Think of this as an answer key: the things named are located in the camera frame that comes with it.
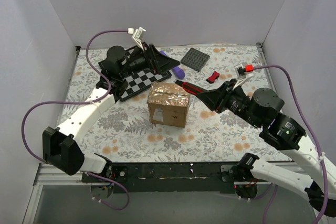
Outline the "red black utility knife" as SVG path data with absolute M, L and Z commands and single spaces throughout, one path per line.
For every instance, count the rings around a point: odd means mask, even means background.
M 199 86 L 196 86 L 194 84 L 191 84 L 189 82 L 183 82 L 181 80 L 176 80 L 174 83 L 182 87 L 187 93 L 190 93 L 192 95 L 198 95 L 199 93 L 203 93 L 206 91 L 205 89 Z

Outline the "brown cardboard express box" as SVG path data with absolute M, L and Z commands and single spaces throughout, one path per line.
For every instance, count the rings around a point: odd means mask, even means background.
M 191 95 L 174 83 L 151 85 L 147 104 L 153 124 L 185 127 Z

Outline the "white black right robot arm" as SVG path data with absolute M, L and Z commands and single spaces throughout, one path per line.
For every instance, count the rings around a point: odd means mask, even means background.
M 291 172 L 246 153 L 236 166 L 240 178 L 269 181 L 303 197 L 319 213 L 335 217 L 335 165 L 318 150 L 317 143 L 298 122 L 280 112 L 284 101 L 276 92 L 259 88 L 249 97 L 233 79 L 213 90 L 196 88 L 196 97 L 211 111 L 229 110 L 261 129 L 262 140 L 290 157 L 305 172 Z

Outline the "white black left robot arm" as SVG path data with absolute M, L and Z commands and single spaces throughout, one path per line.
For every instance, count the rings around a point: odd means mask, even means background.
M 102 74 L 86 104 L 80 106 L 56 128 L 43 132 L 43 159 L 67 175 L 91 172 L 105 178 L 112 174 L 108 158 L 81 150 L 83 137 L 106 110 L 122 99 L 128 87 L 127 78 L 137 75 L 140 87 L 151 85 L 154 76 L 164 74 L 180 64 L 178 60 L 159 52 L 153 44 L 124 49 L 113 46 L 105 60 L 99 62 Z

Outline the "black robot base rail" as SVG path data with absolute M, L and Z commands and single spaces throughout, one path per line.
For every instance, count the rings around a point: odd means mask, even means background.
M 130 193 L 219 192 L 255 198 L 257 179 L 240 175 L 236 162 L 114 163 L 111 179 Z

